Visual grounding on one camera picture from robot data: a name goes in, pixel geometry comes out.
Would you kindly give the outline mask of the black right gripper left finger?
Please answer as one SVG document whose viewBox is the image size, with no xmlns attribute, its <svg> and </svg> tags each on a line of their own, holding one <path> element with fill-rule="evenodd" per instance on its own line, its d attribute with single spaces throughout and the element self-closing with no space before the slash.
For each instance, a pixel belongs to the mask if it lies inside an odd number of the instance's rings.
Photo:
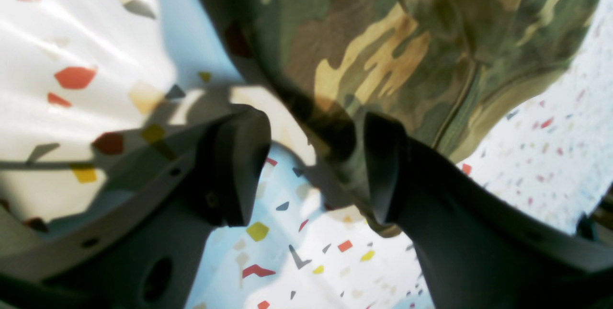
<svg viewBox="0 0 613 309">
<path fill-rule="evenodd" d="M 208 237 L 252 217 L 272 143 L 249 105 L 206 126 L 191 150 L 134 197 L 57 240 L 1 258 L 14 309 L 182 309 Z"/>
</svg>

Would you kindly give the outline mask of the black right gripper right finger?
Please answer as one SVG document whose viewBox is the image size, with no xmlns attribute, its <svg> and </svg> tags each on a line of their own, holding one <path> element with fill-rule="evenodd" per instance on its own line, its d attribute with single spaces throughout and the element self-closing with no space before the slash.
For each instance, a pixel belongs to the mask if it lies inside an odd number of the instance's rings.
<svg viewBox="0 0 613 309">
<path fill-rule="evenodd" d="M 506 204 L 384 114 L 365 116 L 370 199 L 412 240 L 438 309 L 591 309 L 612 298 L 612 249 Z"/>
</svg>

